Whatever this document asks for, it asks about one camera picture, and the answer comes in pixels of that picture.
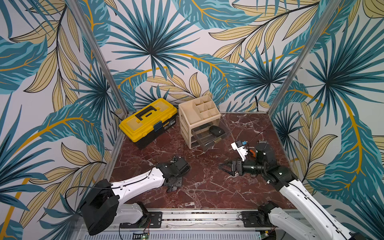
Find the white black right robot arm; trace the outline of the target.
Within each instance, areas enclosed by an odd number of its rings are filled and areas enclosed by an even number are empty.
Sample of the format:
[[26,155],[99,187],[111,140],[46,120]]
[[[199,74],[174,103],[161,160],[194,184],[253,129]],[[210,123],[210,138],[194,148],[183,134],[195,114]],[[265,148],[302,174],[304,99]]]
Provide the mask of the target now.
[[241,212],[241,219],[246,228],[277,227],[296,240],[365,239],[361,233],[352,232],[328,213],[290,168],[279,165],[267,142],[250,148],[248,142],[236,141],[231,147],[240,157],[220,164],[220,170],[232,177],[245,174],[261,176],[267,184],[288,199],[309,222],[308,225],[303,224],[276,203],[268,201],[255,212]]

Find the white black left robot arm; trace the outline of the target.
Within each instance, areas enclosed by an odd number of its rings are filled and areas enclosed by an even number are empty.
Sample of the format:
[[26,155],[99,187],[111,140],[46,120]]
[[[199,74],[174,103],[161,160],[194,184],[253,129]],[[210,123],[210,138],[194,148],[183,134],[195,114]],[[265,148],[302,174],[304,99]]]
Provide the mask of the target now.
[[182,186],[183,177],[191,166],[182,157],[174,157],[149,171],[120,182],[110,183],[103,179],[90,189],[80,207],[90,236],[95,236],[109,226],[118,224],[143,228],[151,222],[151,213],[143,203],[128,201],[153,189],[167,187],[167,192]]

